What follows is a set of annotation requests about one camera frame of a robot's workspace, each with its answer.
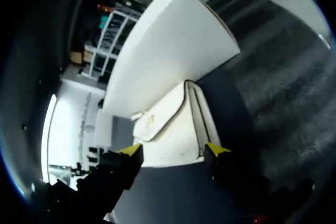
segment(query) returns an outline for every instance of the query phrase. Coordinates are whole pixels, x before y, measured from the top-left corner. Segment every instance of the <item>white shelving unit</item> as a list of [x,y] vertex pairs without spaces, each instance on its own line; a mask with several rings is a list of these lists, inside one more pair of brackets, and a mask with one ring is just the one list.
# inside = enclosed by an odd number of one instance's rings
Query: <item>white shelving unit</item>
[[[111,27],[110,24],[111,22],[116,19],[116,17],[119,16],[122,19],[122,22],[120,23],[119,27]],[[119,10],[113,10],[108,19],[107,22],[105,23],[104,28],[101,31],[101,35],[97,44],[97,47],[94,47],[92,45],[85,45],[85,50],[93,53],[92,55],[92,60],[90,64],[90,69],[89,71],[83,71],[82,75],[92,78],[92,79],[98,79],[99,76],[104,75],[107,69],[107,65],[109,63],[110,59],[116,60],[118,58],[118,54],[114,52],[114,49],[117,49],[118,51],[121,50],[122,45],[118,43],[118,40],[120,38],[120,35],[124,31],[126,25],[129,22],[134,22],[134,24],[138,21],[138,18],[135,18],[134,15],[127,15]],[[104,63],[101,68],[98,68],[100,71],[95,71],[95,63],[97,57],[104,57]]]

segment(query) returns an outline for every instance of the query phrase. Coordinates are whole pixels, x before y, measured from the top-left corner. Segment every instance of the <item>white handbag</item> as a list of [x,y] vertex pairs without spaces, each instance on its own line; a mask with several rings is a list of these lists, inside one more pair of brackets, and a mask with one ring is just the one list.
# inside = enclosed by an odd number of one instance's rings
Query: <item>white handbag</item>
[[134,126],[134,144],[143,144],[143,167],[201,162],[206,142],[221,146],[202,89],[192,81],[181,82],[136,116],[141,117]]

